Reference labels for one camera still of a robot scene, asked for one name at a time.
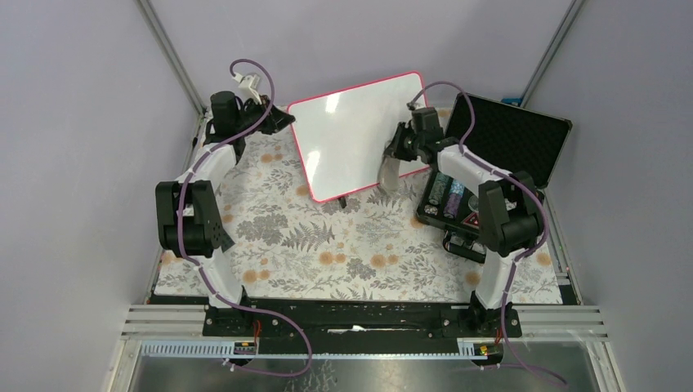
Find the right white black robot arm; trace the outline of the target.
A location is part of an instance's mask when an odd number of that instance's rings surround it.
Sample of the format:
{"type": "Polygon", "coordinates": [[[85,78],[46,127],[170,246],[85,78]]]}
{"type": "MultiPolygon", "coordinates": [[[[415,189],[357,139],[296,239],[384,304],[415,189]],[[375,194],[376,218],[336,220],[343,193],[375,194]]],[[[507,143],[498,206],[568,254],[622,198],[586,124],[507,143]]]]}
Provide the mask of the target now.
{"type": "Polygon", "coordinates": [[[525,171],[511,173],[474,154],[463,142],[447,137],[432,107],[411,108],[411,119],[397,125],[383,153],[378,183],[387,193],[399,188],[402,162],[420,160],[462,183],[478,201],[479,242],[485,246],[481,280],[471,303],[468,323],[479,336],[489,336],[501,325],[498,310],[507,307],[518,262],[548,239],[547,219],[525,171]]]}

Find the grey wiping cloth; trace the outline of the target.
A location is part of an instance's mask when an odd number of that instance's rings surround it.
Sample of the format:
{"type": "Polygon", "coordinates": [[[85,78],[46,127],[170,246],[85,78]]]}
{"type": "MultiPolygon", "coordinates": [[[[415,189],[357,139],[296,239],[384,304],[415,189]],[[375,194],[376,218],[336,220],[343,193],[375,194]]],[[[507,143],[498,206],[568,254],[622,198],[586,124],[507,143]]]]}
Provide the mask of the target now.
{"type": "Polygon", "coordinates": [[[393,194],[399,188],[400,160],[396,157],[396,146],[391,142],[383,151],[378,169],[378,187],[386,194],[393,194]]]}

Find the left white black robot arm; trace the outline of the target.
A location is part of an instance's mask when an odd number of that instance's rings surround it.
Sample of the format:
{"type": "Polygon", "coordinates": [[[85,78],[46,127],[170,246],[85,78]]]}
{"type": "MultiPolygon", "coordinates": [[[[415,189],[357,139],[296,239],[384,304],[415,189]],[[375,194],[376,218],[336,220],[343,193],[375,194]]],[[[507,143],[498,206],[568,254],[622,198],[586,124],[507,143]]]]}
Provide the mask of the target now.
{"type": "Polygon", "coordinates": [[[211,97],[211,117],[191,166],[154,190],[160,245],[193,265],[208,303],[227,308],[221,322],[236,336],[251,330],[254,316],[242,306],[245,290],[226,256],[235,243],[222,222],[216,192],[243,156],[247,136],[273,135],[294,120],[268,95],[241,100],[232,91],[219,91],[211,97]]]}

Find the pink framed whiteboard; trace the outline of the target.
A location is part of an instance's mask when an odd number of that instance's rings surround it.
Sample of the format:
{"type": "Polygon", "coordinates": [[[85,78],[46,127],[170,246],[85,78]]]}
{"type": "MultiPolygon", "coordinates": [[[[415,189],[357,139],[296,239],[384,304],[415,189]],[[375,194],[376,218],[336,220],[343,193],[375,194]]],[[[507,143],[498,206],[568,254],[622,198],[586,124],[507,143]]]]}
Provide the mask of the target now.
{"type": "Polygon", "coordinates": [[[407,104],[427,104],[418,71],[294,101],[288,114],[312,199],[325,203],[378,184],[382,154],[407,104]]]}

